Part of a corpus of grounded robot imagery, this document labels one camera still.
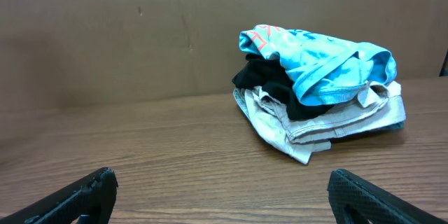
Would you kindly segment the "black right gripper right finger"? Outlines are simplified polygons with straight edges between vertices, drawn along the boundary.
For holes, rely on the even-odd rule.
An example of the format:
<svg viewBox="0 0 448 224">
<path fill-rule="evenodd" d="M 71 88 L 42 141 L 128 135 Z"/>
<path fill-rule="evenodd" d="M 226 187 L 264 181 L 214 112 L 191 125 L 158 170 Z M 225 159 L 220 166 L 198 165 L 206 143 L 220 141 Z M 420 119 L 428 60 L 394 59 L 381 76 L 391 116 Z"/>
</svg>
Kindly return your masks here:
<svg viewBox="0 0 448 224">
<path fill-rule="evenodd" d="M 337 224 L 447 224 L 346 169 L 331 173 L 328 200 Z"/>
</svg>

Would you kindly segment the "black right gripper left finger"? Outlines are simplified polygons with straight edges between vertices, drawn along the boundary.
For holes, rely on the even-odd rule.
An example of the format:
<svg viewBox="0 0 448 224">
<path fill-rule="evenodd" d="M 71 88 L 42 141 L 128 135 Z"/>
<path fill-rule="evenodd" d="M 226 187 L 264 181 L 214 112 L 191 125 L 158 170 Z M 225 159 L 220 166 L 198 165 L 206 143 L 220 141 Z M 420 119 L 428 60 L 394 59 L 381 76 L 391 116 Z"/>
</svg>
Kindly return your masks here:
<svg viewBox="0 0 448 224">
<path fill-rule="evenodd" d="M 1 219 L 1 224 L 108 224 L 116 203 L 114 171 L 102 167 Z"/>
</svg>

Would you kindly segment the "light blue printed t-shirt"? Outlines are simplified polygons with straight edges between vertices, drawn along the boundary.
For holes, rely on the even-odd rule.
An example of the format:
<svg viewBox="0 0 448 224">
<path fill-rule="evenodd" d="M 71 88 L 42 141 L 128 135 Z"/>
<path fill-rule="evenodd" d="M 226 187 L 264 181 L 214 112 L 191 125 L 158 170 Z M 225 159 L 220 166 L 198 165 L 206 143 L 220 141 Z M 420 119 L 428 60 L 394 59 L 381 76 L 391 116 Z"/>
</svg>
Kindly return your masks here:
<svg viewBox="0 0 448 224">
<path fill-rule="evenodd" d="M 258 24 L 240 33 L 239 48 L 279 60 L 305 106 L 348 102 L 368 83 L 387 85 L 398 74 L 392 53 L 383 47 L 301 29 Z"/>
</svg>

